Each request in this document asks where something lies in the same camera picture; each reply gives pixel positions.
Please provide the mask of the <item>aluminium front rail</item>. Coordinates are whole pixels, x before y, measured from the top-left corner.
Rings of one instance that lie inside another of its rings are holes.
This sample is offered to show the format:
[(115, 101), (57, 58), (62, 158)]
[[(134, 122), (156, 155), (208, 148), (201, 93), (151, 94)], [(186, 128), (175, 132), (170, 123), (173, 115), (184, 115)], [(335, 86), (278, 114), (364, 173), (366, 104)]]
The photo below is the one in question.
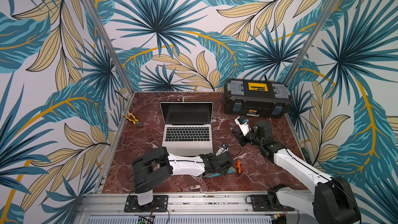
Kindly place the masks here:
[(175, 192), (154, 194), (155, 205), (139, 207), (134, 194), (90, 194), (76, 224), (270, 224), (273, 215), (288, 223), (315, 224), (309, 190), (284, 188), (284, 206), (268, 207), (264, 191)]

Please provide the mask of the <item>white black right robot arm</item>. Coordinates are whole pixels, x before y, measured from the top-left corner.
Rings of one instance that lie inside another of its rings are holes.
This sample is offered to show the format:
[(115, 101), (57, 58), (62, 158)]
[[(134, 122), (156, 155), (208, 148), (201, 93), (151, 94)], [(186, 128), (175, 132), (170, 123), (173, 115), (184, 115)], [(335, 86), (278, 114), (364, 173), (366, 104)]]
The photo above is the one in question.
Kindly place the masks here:
[(351, 186), (342, 177), (333, 177), (309, 165), (283, 143), (275, 141), (269, 122), (249, 125), (248, 119), (237, 117), (238, 129), (232, 133), (241, 147), (257, 148), (271, 163), (281, 167), (299, 180), (307, 192), (278, 185), (267, 191), (268, 208), (290, 207), (313, 217), (320, 224), (361, 223), (362, 216)]

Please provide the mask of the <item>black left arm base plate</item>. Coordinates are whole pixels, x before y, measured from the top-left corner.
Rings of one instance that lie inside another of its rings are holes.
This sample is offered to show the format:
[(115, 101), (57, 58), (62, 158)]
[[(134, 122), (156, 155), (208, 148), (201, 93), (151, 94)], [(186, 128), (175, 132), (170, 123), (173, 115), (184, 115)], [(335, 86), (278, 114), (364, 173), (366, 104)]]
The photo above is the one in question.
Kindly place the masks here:
[(125, 213), (166, 213), (168, 203), (168, 195), (154, 195), (153, 200), (145, 205), (139, 205), (136, 195), (129, 195), (123, 211)]

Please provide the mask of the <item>black toolbox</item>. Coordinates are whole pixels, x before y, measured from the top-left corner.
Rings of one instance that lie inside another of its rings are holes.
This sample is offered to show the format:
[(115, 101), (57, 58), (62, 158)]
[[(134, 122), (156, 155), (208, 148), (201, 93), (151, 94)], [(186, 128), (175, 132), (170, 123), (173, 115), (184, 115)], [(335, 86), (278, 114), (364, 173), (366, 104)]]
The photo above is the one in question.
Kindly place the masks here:
[(292, 97), (283, 83), (233, 79), (224, 87), (224, 112), (229, 115), (281, 118), (289, 112)]

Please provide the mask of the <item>silver laptop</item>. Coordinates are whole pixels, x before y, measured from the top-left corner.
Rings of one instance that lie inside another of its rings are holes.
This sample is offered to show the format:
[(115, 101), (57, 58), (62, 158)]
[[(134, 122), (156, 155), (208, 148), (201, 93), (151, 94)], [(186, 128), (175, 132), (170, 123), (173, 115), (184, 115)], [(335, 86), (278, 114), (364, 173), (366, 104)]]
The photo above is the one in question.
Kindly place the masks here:
[(177, 156), (213, 152), (212, 102), (161, 102), (165, 123), (162, 146)]

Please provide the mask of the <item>aluminium frame post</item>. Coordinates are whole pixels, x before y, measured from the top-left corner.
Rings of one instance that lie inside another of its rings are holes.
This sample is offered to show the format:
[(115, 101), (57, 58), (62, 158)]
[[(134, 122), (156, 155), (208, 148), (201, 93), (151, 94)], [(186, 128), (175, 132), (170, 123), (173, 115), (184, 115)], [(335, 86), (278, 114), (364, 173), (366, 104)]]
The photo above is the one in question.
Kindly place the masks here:
[(300, 49), (299, 53), (297, 54), (295, 60), (293, 61), (288, 73), (286, 74), (283, 83), (289, 85), (295, 71), (298, 69), (300, 64), (302, 63), (305, 55), (307, 54), (309, 48), (311, 47), (312, 43), (314, 42), (315, 38), (321, 32), (322, 28), (324, 27), (325, 23), (327, 22), (328, 18), (334, 11), (334, 8), (339, 3), (340, 0), (329, 0), (325, 6), (325, 9), (320, 13), (318, 20), (315, 22), (315, 26), (312, 28), (311, 32), (308, 35), (307, 40), (305, 41), (303, 47)]
[(125, 71), (122, 67), (122, 64), (118, 58), (118, 55), (111, 43), (111, 40), (109, 39), (109, 36), (106, 32), (105, 26), (103, 25), (101, 18), (98, 14), (97, 9), (95, 8), (94, 2), (92, 0), (82, 0), (83, 5), (86, 7), (86, 12), (89, 14), (94, 26), (96, 27), (99, 37), (103, 41), (103, 44), (105, 48), (107, 49), (111, 60), (113, 61), (116, 70), (119, 72), (119, 75), (121, 76), (121, 80), (123, 84), (125, 85), (129, 96), (133, 97), (134, 96), (134, 90), (132, 89), (130, 85), (130, 80), (127, 78)]

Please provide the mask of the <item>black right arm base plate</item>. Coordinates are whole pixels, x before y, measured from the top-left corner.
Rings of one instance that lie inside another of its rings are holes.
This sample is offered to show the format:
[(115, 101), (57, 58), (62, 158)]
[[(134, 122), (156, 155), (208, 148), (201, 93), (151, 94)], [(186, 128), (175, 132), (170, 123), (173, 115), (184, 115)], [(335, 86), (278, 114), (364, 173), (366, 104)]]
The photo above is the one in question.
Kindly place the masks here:
[(281, 205), (274, 196), (249, 195), (245, 202), (252, 206), (254, 212), (294, 212), (295, 209)]

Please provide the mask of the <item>orange screwdriver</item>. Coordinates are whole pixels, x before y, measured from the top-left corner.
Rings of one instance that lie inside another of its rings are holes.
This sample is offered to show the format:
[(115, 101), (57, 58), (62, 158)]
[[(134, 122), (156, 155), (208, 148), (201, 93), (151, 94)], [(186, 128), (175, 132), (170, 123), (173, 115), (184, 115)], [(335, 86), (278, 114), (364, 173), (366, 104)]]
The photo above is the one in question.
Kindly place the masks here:
[(237, 160), (237, 163), (236, 163), (236, 173), (237, 173), (237, 175), (241, 175), (242, 174), (240, 160)]

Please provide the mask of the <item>yellow black pliers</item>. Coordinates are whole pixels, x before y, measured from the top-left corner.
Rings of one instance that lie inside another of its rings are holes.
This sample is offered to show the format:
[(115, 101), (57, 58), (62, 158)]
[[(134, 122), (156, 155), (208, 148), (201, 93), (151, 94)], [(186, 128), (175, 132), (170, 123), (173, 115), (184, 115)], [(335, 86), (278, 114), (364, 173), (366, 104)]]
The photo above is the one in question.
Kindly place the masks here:
[(127, 120), (127, 121), (129, 121), (129, 122), (131, 122), (132, 124), (134, 124), (134, 125), (136, 125), (136, 126), (138, 126), (138, 127), (142, 127), (143, 125), (141, 124), (141, 122), (131, 113), (131, 112), (127, 112), (127, 114), (126, 115), (123, 115), (123, 117)]

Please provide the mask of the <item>aluminium frame post left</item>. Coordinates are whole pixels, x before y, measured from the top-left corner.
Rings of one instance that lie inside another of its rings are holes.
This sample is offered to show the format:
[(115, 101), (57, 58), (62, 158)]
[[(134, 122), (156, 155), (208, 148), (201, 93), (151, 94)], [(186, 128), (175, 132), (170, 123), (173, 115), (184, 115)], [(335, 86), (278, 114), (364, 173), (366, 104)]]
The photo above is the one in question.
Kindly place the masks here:
[(99, 37), (103, 41), (103, 44), (105, 48), (107, 49), (111, 60), (113, 61), (116, 70), (119, 72), (119, 75), (121, 76), (121, 80), (123, 84), (125, 85), (129, 96), (133, 97), (134, 96), (134, 90), (132, 89), (130, 85), (130, 80), (127, 78), (125, 71), (122, 67), (122, 64), (118, 58), (118, 55), (111, 43), (111, 40), (109, 39), (109, 36), (106, 32), (105, 26), (103, 25), (101, 18), (98, 14), (97, 9), (95, 8), (94, 2), (92, 0), (82, 0), (83, 5), (86, 7), (86, 12), (89, 14), (94, 26), (96, 27)]

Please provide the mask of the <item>aluminium frame post right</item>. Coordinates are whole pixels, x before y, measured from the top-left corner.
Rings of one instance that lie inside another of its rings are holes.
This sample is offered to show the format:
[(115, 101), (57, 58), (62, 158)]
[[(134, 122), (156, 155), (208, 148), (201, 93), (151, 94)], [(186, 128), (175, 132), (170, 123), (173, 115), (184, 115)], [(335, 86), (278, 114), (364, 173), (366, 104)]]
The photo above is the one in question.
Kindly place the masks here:
[(315, 22), (315, 26), (312, 28), (311, 32), (308, 35), (307, 40), (305, 41), (303, 47), (300, 49), (299, 53), (297, 54), (295, 60), (293, 61), (288, 73), (286, 74), (283, 83), (289, 85), (295, 71), (298, 69), (300, 64), (302, 63), (305, 55), (307, 54), (309, 48), (311, 47), (312, 43), (314, 42), (315, 38), (321, 32), (322, 28), (324, 27), (325, 23), (327, 22), (328, 18), (334, 11), (334, 8), (339, 3), (340, 0), (329, 0), (325, 6), (325, 9), (320, 13), (318, 20)]

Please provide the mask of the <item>teal utility knife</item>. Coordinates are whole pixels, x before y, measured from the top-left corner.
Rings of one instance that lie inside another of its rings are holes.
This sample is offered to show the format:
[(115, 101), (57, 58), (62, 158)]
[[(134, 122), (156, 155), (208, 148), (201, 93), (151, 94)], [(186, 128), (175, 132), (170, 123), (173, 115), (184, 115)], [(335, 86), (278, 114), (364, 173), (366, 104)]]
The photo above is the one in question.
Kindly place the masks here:
[[(233, 173), (236, 173), (236, 169), (234, 167), (230, 167), (228, 172), (225, 175), (233, 174)], [(217, 177), (217, 176), (222, 176), (222, 174), (220, 174), (220, 173), (210, 174), (210, 175), (205, 176), (205, 178), (213, 178), (213, 177)]]

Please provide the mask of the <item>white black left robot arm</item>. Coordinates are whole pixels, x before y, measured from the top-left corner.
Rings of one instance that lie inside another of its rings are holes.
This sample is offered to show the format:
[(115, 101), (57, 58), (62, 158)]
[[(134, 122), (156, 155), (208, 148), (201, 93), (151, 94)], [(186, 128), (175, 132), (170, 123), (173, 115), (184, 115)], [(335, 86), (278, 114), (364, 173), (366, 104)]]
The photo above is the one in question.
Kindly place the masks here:
[(153, 202), (153, 190), (171, 176), (224, 176), (231, 167), (233, 158), (227, 150), (184, 157), (169, 153), (166, 147), (159, 147), (133, 161), (133, 173), (129, 179), (134, 184), (138, 205), (145, 206)]

